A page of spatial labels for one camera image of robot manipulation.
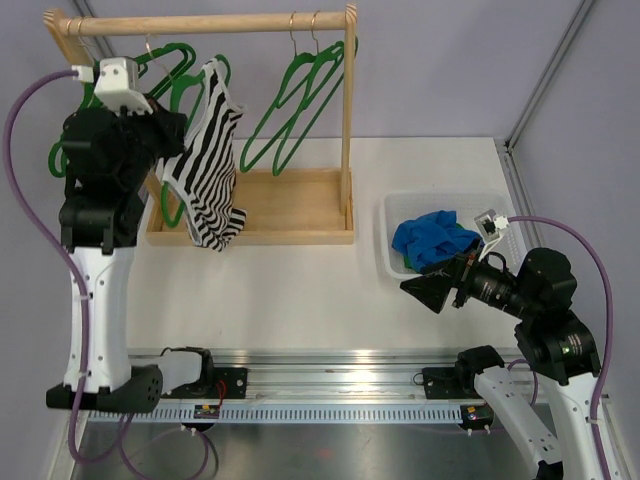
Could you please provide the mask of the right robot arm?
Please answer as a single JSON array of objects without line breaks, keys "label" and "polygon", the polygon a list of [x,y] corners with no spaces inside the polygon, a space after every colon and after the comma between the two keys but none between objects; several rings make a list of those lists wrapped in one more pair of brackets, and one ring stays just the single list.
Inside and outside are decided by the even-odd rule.
[{"label": "right robot arm", "polygon": [[554,427],[516,393],[503,358],[490,346],[462,351],[445,377],[422,371],[425,393],[457,389],[481,398],[500,419],[535,479],[619,479],[622,472],[596,386],[604,374],[590,330],[571,309],[577,281],[562,253],[530,250],[517,273],[475,252],[426,268],[400,288],[434,313],[477,300],[515,317],[517,346],[544,390]]}]

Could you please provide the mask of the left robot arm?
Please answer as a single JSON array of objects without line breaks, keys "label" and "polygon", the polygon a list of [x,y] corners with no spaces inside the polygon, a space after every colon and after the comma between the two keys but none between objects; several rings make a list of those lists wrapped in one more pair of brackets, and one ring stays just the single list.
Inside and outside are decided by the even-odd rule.
[{"label": "left robot arm", "polygon": [[60,245],[71,263],[72,342],[63,381],[46,393],[53,409],[149,413],[170,393],[208,396],[210,353],[182,347],[146,365],[131,363],[126,340],[128,280],[144,212],[139,195],[160,159],[184,150],[187,118],[152,103],[90,107],[63,124],[69,164],[59,212]]}]

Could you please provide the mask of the green hanger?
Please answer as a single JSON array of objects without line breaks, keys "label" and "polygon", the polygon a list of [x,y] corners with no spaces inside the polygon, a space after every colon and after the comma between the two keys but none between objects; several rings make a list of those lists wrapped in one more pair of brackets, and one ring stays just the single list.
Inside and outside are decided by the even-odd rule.
[{"label": "green hanger", "polygon": [[[315,53],[299,52],[296,40],[293,37],[293,31],[289,31],[290,39],[294,46],[293,59],[284,71],[274,99],[255,126],[253,133],[244,144],[239,162],[240,171],[242,173],[248,173],[252,170],[266,155],[266,153],[271,150],[275,144],[278,144],[272,161],[271,173],[273,176],[280,175],[291,161],[302,141],[306,138],[309,131],[316,123],[320,114],[335,95],[337,88],[341,85],[343,76],[340,76],[337,79],[337,82],[329,90],[327,96],[321,102],[316,113],[304,127],[302,133],[294,142],[289,152],[284,155],[283,150],[291,137],[296,123],[312,106],[318,95],[324,90],[327,83],[337,74],[339,67],[344,61],[345,45],[343,41],[337,41],[324,49],[319,48],[319,42],[317,41],[315,31],[313,30],[315,27],[315,16],[317,14],[318,12],[315,12],[312,17],[310,29],[311,36],[316,42]],[[283,122],[282,126],[259,151],[252,153],[251,150],[255,140],[273,114],[285,107],[297,95],[299,95],[298,104],[289,118]]]},{"label": "green hanger", "polygon": [[275,110],[284,107],[295,94],[301,94],[299,104],[296,106],[291,117],[283,124],[274,137],[274,140],[280,141],[272,163],[272,174],[275,177],[280,176],[285,168],[289,166],[302,142],[307,139],[311,129],[315,126],[318,118],[324,112],[345,79],[346,71],[343,71],[325,98],[321,101],[316,112],[309,118],[308,123],[301,130],[299,136],[291,145],[290,150],[284,153],[284,148],[291,141],[294,128],[299,123],[301,117],[313,106],[318,96],[325,90],[327,83],[337,75],[338,69],[341,66],[346,67],[347,39],[339,40],[324,49],[319,48],[314,30],[317,14],[318,12],[314,13],[309,30],[312,39],[316,42],[316,53],[298,53],[297,50],[294,50],[294,59],[287,67],[280,90],[269,110],[269,113],[273,113]]},{"label": "green hanger", "polygon": [[[143,61],[143,64],[153,61],[160,65],[165,71],[165,77],[152,89],[151,96],[159,99],[166,92],[170,92],[169,107],[172,112],[177,113],[179,111],[182,97],[187,89],[193,86],[200,87],[195,104],[188,115],[186,128],[189,128],[195,118],[196,111],[200,106],[205,93],[204,72],[201,71],[196,75],[188,74],[189,69],[195,64],[197,59],[195,49],[191,45],[183,42],[171,42],[163,47],[152,49],[148,39],[145,39],[145,48],[147,50],[148,59]],[[178,51],[182,54],[182,60],[179,61],[175,67],[169,69],[162,64],[159,59],[174,51]],[[178,206],[175,209],[172,209],[170,204],[170,194],[170,184],[164,181],[162,183],[159,200],[160,210],[165,225],[170,229],[173,229],[179,225],[185,210],[185,202],[179,200]]]}]

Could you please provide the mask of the blue tank top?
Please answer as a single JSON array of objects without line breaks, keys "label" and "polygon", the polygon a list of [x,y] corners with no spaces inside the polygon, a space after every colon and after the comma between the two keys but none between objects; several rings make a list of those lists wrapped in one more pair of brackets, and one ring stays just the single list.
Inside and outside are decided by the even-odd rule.
[{"label": "blue tank top", "polygon": [[391,246],[407,255],[415,272],[466,253],[482,243],[479,233],[464,228],[455,210],[438,210],[402,222],[395,230]]}]

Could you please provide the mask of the striped black white tank top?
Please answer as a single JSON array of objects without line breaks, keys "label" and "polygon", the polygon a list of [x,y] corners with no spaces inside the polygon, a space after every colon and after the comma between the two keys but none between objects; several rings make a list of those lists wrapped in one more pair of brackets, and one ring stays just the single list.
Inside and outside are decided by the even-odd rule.
[{"label": "striped black white tank top", "polygon": [[236,164],[233,141],[245,107],[230,96],[214,58],[204,74],[204,111],[185,139],[185,151],[166,161],[162,180],[185,204],[194,245],[221,252],[243,230],[247,213],[234,206]]}]

